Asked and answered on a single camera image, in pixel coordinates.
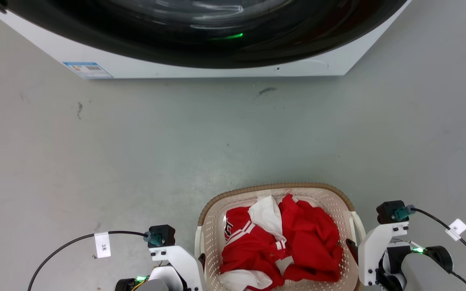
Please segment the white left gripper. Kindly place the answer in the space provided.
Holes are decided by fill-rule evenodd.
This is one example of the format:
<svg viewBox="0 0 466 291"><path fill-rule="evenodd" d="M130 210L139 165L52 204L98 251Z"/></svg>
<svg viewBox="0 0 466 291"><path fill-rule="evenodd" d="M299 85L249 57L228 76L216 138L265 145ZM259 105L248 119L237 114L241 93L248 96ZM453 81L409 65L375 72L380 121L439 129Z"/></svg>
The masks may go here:
<svg viewBox="0 0 466 291"><path fill-rule="evenodd" d="M150 247L150 257L153 261L167 261L175 272L192 291L205 291L205 262L206 255L201 253L198 258L180 246Z"/></svg>

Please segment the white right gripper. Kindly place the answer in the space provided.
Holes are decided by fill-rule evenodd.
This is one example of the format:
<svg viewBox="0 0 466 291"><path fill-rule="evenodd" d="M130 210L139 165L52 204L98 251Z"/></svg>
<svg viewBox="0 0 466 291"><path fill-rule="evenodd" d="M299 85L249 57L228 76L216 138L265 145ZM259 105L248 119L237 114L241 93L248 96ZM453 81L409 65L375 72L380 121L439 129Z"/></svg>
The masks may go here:
<svg viewBox="0 0 466 291"><path fill-rule="evenodd" d="M359 280L364 286L405 287L407 280L402 263L409 254L409 243L393 242L407 234L409 222L381 224L368 232L359 247L351 239L345 243L358 266Z"/></svg>

